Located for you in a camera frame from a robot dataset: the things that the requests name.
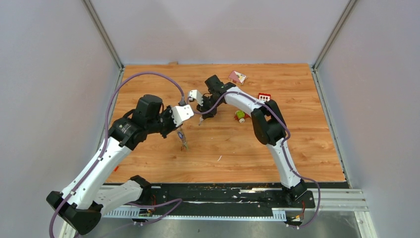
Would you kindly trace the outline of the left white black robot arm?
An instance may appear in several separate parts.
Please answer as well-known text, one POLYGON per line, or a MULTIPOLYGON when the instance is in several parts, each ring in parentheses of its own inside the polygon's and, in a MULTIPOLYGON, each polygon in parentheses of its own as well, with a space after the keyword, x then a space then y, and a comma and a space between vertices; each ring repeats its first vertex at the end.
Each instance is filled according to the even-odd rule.
POLYGON ((114 121, 107 131, 101 147, 82 172, 62 191, 51 191, 47 203, 54 209, 50 222, 60 216, 77 236, 86 235, 101 218, 114 209, 137 202, 151 209, 151 184, 141 176, 133 176, 127 182, 101 192, 100 188, 117 167, 150 134, 163 138, 178 129, 194 113, 185 103, 167 106, 162 110, 162 99, 144 95, 135 109, 114 121))

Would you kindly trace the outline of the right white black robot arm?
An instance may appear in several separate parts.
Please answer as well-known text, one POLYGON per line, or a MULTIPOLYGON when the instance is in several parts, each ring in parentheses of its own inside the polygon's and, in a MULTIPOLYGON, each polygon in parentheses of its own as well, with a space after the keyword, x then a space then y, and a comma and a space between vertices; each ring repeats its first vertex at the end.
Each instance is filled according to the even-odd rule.
POLYGON ((234 83, 223 83, 216 75, 205 81, 208 95, 197 90, 188 93, 189 101, 197 102, 197 111, 203 119, 212 118, 221 104, 236 107, 249 115, 256 139, 270 151, 284 188, 283 200, 289 207, 295 207, 303 200, 307 186, 293 162, 287 141, 289 130, 274 100, 264 101, 245 93, 234 83))

